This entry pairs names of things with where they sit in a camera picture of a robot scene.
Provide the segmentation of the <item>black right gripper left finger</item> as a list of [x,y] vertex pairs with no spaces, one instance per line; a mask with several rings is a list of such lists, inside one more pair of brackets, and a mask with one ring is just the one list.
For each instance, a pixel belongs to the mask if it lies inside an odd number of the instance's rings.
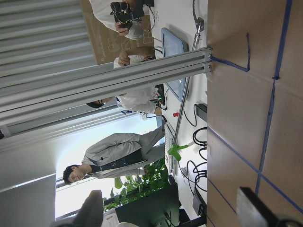
[[103,198],[101,190],[92,190],[74,218],[65,218],[51,224],[52,227],[100,227],[103,222]]

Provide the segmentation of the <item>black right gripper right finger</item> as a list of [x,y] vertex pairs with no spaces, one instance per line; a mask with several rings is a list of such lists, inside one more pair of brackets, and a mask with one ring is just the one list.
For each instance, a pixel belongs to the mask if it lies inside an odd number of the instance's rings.
[[236,214],[243,227],[301,227],[302,223],[291,219],[279,219],[250,189],[237,190]]

